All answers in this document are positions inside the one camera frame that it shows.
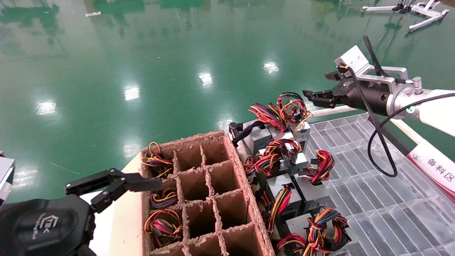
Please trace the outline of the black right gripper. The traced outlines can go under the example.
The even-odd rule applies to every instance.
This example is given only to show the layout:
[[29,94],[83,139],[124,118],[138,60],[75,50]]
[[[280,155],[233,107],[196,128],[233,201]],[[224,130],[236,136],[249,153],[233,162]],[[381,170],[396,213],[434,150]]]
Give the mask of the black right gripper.
[[[325,78],[330,81],[341,81],[343,73],[339,71],[328,72],[325,73]],[[372,112],[377,115],[387,116],[387,100],[390,95],[388,86],[368,81],[358,81],[358,83]],[[344,104],[351,108],[367,111],[365,102],[353,80],[342,81],[333,90],[320,92],[303,90],[303,95],[317,107],[335,108],[337,104]]]

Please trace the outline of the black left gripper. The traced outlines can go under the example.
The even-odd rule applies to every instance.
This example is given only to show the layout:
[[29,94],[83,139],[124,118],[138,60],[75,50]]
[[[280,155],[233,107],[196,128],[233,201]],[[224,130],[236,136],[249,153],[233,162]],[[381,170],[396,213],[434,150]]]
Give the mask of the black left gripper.
[[[116,168],[69,182],[61,199],[5,204],[0,214],[2,256],[97,256],[89,248],[101,213],[124,193],[161,191],[161,178],[143,178]],[[91,205],[78,196],[101,191]]]

